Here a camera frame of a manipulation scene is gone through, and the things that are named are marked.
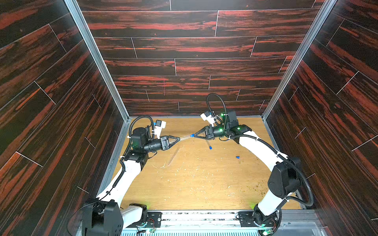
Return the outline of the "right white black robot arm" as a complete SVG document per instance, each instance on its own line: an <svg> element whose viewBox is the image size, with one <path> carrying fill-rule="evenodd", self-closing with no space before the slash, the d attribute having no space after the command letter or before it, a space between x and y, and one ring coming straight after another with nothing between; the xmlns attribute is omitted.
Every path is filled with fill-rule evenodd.
<svg viewBox="0 0 378 236"><path fill-rule="evenodd" d="M194 138L207 141L216 138L222 141L233 140L254 154L269 169L268 192L253 210L255 225L267 227L269 223L273 223L274 227L278 227L281 223L282 206L289 200L302 203L301 199L292 196L292 193L301 186L306 187L309 194L308 203L313 204L314 196L302 172L300 159L278 151L258 137L247 125L239 124L233 111L220 116L206 111L200 117L209 125L195 133Z"/></svg>

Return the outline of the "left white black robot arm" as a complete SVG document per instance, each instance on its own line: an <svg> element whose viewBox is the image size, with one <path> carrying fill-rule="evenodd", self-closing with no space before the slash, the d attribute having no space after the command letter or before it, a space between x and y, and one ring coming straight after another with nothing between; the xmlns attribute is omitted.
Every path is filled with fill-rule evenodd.
<svg viewBox="0 0 378 236"><path fill-rule="evenodd" d="M180 142L179 137L161 136L161 130L158 124L130 130L128 147L120 157L121 170L106 189L82 208L83 236L119 236L129 226L140 229L153 222L146 205L130 204L125 209L120 206L132 182L150 159L149 154L168 150Z"/></svg>

